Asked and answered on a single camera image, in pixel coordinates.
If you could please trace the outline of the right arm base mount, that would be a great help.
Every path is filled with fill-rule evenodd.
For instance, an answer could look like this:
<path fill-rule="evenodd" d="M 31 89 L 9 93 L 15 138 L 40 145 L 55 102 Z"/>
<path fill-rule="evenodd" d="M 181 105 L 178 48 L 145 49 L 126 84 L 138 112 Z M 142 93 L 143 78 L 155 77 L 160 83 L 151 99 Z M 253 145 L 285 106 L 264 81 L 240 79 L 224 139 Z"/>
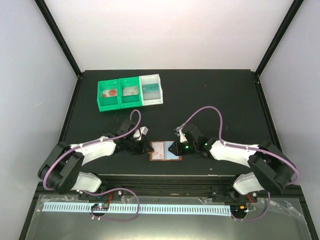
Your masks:
<path fill-rule="evenodd" d="M 258 198 L 252 193 L 242 195 L 229 185 L 213 185 L 211 187 L 210 198 L 214 202 L 225 204 L 246 204 L 249 202 L 257 203 Z"/>

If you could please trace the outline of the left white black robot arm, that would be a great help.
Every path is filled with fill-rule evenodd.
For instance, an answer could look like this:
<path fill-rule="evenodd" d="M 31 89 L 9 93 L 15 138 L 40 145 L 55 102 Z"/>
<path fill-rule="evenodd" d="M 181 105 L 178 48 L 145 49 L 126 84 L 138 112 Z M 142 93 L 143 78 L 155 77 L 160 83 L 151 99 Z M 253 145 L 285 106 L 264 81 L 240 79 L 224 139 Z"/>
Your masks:
<path fill-rule="evenodd" d="M 95 199 L 103 199 L 108 188 L 98 174 L 82 172 L 83 165 L 102 157 L 114 156 L 121 152 L 131 155 L 149 154 L 154 149 L 146 142 L 149 129 L 137 127 L 126 119 L 115 133 L 108 133 L 98 139 L 79 143 L 57 143 L 48 155 L 37 176 L 44 188 L 63 195 L 69 191 L 87 191 Z"/>

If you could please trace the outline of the teal VIP card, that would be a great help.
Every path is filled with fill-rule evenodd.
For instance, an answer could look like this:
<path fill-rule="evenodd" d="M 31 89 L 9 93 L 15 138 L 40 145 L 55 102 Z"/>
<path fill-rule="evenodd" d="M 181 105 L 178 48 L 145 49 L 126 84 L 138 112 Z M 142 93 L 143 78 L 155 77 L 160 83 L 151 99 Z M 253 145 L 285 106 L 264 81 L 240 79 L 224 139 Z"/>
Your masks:
<path fill-rule="evenodd" d="M 142 85 L 143 93 L 153 93 L 153 92 L 159 92 L 159 91 L 160 91 L 160 87 L 158 83 L 150 83 L 150 84 Z"/>

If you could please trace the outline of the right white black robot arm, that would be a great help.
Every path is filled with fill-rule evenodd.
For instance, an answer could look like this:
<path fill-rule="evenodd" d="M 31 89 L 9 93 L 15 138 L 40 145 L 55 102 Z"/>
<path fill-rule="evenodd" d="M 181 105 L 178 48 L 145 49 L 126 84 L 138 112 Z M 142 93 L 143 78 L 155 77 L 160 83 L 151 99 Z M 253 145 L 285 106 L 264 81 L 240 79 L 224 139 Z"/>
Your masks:
<path fill-rule="evenodd" d="M 179 140 L 168 147 L 175 156 L 199 155 L 250 168 L 249 173 L 236 176 L 227 189 L 228 198 L 234 202 L 259 191 L 280 195 L 297 175 L 295 165 L 270 142 L 245 145 L 221 141 L 206 137 L 192 123 L 181 127 L 177 135 Z"/>

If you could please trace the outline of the brown leather card holder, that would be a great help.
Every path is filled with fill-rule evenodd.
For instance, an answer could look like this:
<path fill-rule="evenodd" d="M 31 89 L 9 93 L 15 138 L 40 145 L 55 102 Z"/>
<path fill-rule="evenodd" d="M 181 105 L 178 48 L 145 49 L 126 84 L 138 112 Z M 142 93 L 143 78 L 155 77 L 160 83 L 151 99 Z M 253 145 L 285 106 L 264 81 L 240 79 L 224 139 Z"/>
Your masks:
<path fill-rule="evenodd" d="M 152 141 L 153 152 L 149 154 L 150 161 L 181 161 L 182 156 L 176 156 L 169 151 L 173 141 Z"/>

